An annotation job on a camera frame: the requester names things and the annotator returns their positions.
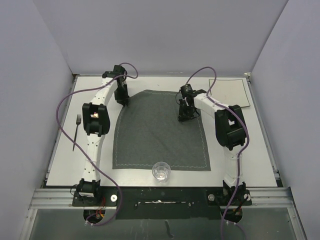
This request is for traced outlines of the grey cloth placemat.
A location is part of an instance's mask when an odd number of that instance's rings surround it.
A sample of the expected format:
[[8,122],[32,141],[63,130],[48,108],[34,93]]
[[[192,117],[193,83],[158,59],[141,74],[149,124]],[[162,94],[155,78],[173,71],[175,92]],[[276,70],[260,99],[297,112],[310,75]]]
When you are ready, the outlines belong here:
[[158,162],[177,171],[210,171],[210,157],[200,110],[180,122],[177,94],[144,90],[130,98],[118,115],[113,141],[113,169],[151,169]]

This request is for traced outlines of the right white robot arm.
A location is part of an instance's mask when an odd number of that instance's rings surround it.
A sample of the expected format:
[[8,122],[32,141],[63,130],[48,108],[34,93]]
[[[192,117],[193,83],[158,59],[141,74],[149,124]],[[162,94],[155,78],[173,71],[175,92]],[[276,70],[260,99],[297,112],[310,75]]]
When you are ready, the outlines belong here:
[[224,150],[225,175],[223,183],[229,188],[222,192],[223,200],[230,205],[241,198],[235,188],[241,184],[242,156],[250,137],[242,109],[239,105],[226,105],[213,99],[203,90],[194,90],[190,84],[179,89],[178,121],[192,120],[204,112],[214,120],[215,137]]

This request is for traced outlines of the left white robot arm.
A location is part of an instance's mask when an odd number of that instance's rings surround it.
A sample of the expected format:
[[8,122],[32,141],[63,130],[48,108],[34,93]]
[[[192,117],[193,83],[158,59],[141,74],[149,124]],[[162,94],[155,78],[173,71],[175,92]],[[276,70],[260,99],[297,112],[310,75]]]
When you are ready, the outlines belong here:
[[115,101],[127,106],[129,103],[127,71],[120,65],[115,65],[112,71],[102,75],[101,85],[93,99],[82,105],[83,128],[86,133],[87,147],[82,178],[77,186],[76,194],[83,197],[88,204],[95,206],[100,203],[100,172],[96,169],[100,164],[101,151],[105,135],[109,133],[111,121],[107,104],[112,96]]

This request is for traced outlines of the white rectangular plate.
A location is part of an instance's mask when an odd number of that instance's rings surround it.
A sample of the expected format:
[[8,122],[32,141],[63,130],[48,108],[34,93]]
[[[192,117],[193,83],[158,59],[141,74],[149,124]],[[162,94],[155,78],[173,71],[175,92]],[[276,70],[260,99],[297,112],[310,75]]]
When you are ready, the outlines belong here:
[[228,106],[238,105],[241,108],[250,106],[245,84],[242,79],[217,79],[209,95]]

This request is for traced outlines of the black metal fork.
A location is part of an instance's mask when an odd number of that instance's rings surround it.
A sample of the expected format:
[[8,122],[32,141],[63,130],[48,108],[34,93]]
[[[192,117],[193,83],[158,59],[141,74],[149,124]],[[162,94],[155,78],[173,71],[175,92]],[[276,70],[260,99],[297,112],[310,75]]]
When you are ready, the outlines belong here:
[[79,128],[81,122],[82,122],[82,116],[81,116],[81,114],[77,114],[77,116],[76,116],[76,128],[75,128],[75,133],[74,133],[74,138],[73,138],[72,151],[75,150],[75,143],[76,143],[76,140],[77,140],[78,128]]

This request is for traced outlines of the clear drinking glass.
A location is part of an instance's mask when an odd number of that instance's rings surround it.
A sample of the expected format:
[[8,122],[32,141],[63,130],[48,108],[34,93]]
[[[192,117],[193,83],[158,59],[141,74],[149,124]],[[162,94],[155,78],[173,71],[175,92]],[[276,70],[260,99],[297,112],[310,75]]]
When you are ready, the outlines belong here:
[[157,162],[152,167],[153,177],[160,183],[165,183],[171,175],[171,167],[166,162]]

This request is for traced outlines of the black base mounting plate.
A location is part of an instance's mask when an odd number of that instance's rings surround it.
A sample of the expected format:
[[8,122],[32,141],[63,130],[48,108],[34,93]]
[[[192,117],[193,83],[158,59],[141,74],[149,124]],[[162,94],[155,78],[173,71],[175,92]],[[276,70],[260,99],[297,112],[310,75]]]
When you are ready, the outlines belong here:
[[116,220],[220,220],[226,206],[226,218],[239,221],[242,208],[251,205],[247,189],[233,195],[222,187],[124,187],[122,194],[113,187],[101,187],[93,196],[75,192],[72,200],[72,206],[83,207],[84,217],[93,223],[111,208],[116,209]]

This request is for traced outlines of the aluminium frame rail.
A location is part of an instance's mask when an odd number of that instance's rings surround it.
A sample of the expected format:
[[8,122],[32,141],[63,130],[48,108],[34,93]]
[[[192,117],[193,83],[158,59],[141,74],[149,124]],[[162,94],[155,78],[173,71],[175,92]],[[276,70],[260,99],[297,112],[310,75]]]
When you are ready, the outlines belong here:
[[[227,205],[226,196],[218,187],[124,187],[123,201],[132,203],[134,207],[140,204],[187,204],[189,207],[204,203],[209,206]],[[239,201],[244,208],[290,208],[294,205],[293,196],[288,188],[283,187],[249,187],[248,193],[236,197],[231,207],[236,208]],[[33,193],[30,209],[94,209],[99,204],[87,204],[73,196],[73,191],[67,188],[41,188]]]

